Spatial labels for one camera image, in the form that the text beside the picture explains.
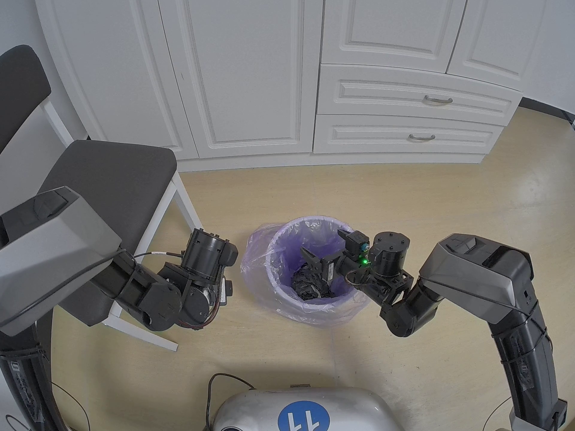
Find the blue sticker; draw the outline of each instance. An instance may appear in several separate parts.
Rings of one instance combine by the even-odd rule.
[[[279,414],[278,428],[279,431],[327,431],[329,414],[317,402],[292,402]]]

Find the chair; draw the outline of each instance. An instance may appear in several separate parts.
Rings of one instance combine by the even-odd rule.
[[[202,228],[171,150],[74,140],[50,103],[50,93],[44,69],[31,47],[21,45],[0,56],[0,152],[38,106],[66,146],[39,192],[68,185],[88,201],[122,238],[122,247],[134,255],[147,251],[172,199],[191,230]],[[176,351],[178,347],[120,319],[122,308],[91,282],[60,306],[88,326],[102,322],[163,348]]]

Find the drawer handle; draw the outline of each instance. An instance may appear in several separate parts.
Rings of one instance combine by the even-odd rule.
[[[423,97],[424,101],[433,102],[434,104],[450,104],[453,102],[453,99],[437,99],[435,97],[429,97],[427,94]]]
[[[434,139],[435,139],[435,134],[431,134],[429,137],[418,137],[418,136],[414,136],[413,134],[410,134],[410,135],[408,136],[408,139],[420,140],[420,141],[434,140]]]

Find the cabinet base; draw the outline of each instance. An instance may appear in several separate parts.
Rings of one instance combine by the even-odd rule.
[[[257,154],[178,161],[178,171],[312,166],[321,164],[366,163],[480,163],[484,154],[399,153],[383,154]]]

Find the purple trash bag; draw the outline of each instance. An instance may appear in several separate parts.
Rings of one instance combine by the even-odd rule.
[[[344,248],[338,228],[349,225],[321,215],[301,217],[284,225],[262,225],[248,239],[241,261],[241,275],[256,300],[264,307],[294,321],[331,327],[349,322],[364,309],[369,298],[335,275],[332,298],[303,301],[291,288],[293,274],[304,264],[304,246],[319,257]]]

